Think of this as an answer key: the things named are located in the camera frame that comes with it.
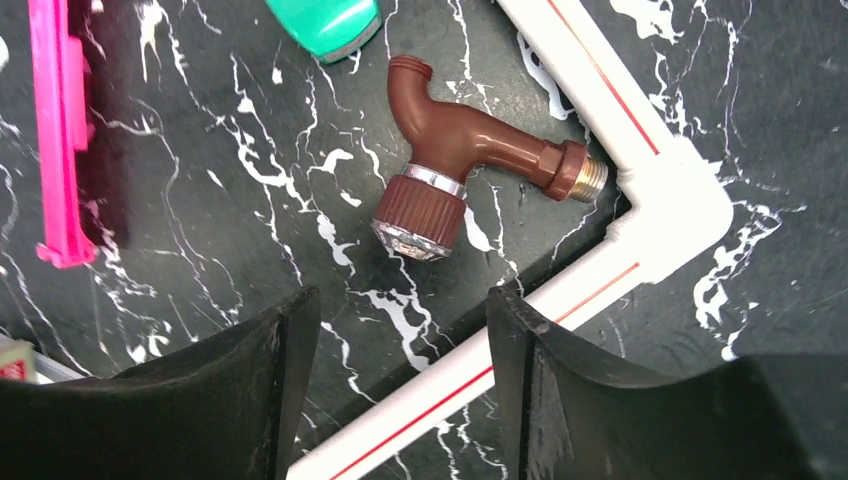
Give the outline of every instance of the chrome ring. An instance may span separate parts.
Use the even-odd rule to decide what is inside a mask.
[[[449,193],[460,200],[465,200],[465,185],[427,167],[408,163],[403,169],[403,176],[414,178],[431,187],[436,187],[445,193]]]

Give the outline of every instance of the small box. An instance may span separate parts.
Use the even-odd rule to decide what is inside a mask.
[[[35,383],[35,351],[32,344],[11,341],[0,344],[0,378]]]

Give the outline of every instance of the tabletop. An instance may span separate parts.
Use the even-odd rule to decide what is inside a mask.
[[[608,161],[496,3],[380,1],[361,52],[316,63],[261,0],[74,5],[95,136],[78,158],[87,267],[43,239],[25,0],[0,5],[0,331],[108,376],[317,285],[323,322],[296,448],[306,453],[485,324],[489,287],[532,291],[628,208],[610,184],[556,203],[475,170],[454,253],[387,252],[369,222],[408,161],[385,93],[391,55],[431,94]],[[578,329],[687,376],[739,355],[848,351],[848,3],[584,1],[674,133],[735,205],[715,246]],[[484,395],[368,478],[505,478]]]

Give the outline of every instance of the faucet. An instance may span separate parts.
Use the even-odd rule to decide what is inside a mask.
[[[410,55],[389,61],[389,107],[412,158],[389,181],[371,222],[386,247],[417,260],[448,257],[465,215],[465,182],[477,165],[527,178],[557,201],[597,198],[609,171],[585,145],[557,145],[468,105],[435,101],[427,91],[432,75]]]

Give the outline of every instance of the label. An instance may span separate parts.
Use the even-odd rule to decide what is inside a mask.
[[[26,380],[26,366],[23,360],[16,360],[12,363],[0,366],[0,378],[9,378],[11,380]]]

